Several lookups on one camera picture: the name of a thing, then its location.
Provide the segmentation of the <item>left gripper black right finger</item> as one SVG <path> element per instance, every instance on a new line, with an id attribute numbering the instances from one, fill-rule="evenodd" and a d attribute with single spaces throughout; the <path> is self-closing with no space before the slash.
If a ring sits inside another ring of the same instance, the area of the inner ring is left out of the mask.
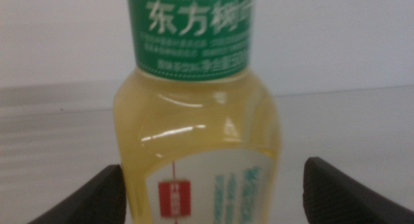
<path id="1" fill-rule="evenodd" d="M 319 157 L 305 162 L 303 208 L 309 223 L 413 224 L 413 211 L 381 196 Z"/>

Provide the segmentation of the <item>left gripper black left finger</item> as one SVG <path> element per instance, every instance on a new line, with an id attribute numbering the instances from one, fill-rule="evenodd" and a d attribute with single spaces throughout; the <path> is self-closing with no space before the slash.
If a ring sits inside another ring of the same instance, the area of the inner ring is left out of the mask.
<path id="1" fill-rule="evenodd" d="M 126 206 L 122 168 L 112 164 L 30 224 L 124 224 Z"/>

